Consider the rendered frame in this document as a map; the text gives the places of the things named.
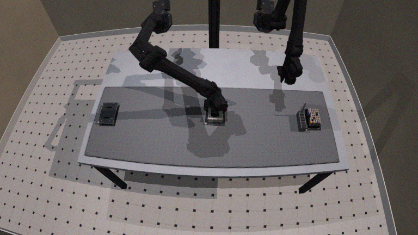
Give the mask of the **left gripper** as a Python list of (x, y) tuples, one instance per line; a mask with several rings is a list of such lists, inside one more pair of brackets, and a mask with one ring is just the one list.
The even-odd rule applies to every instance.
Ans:
[(286, 83), (286, 75), (282, 75), (281, 69), (282, 69), (282, 66), (277, 66), (278, 75), (280, 76), (281, 83), (283, 82), (284, 79), (285, 79), (284, 82)]

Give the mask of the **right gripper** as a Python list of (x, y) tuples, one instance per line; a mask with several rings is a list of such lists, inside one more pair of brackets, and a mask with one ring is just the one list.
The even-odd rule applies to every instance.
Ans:
[[(204, 100), (204, 110), (207, 111), (208, 108), (210, 108), (210, 98), (207, 98), (207, 99)], [(223, 113), (225, 111), (227, 111), (227, 109), (223, 110)]]

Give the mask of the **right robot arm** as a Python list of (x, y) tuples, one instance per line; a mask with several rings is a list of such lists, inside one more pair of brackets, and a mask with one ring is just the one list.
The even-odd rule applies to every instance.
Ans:
[(208, 79), (197, 77), (168, 60), (165, 58), (167, 52), (164, 49), (157, 45), (153, 46), (148, 42), (153, 30), (168, 26), (168, 14), (159, 15), (152, 12), (141, 24), (142, 29), (138, 34), (136, 41), (128, 50), (140, 62), (139, 65), (142, 69), (149, 72), (152, 72), (153, 70), (164, 72), (190, 86), (201, 96), (210, 98), (211, 116), (213, 118), (219, 117), (219, 111), (223, 111), (228, 107), (225, 98), (222, 96), (221, 88), (217, 87), (215, 82), (210, 82)]

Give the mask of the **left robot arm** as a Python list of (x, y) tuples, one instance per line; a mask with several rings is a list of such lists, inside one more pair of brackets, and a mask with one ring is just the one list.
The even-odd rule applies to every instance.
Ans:
[[(290, 0), (278, 0), (272, 13), (258, 13), (257, 25), (267, 29), (285, 29), (287, 17), (285, 12)], [(288, 37), (286, 47), (286, 57), (282, 66), (282, 75), (286, 75), (286, 84), (292, 85), (296, 82), (296, 77), (302, 75), (303, 67), (300, 63), (300, 55), (303, 53), (303, 29), (306, 13), (307, 0), (294, 0), (293, 17), (291, 32)]]

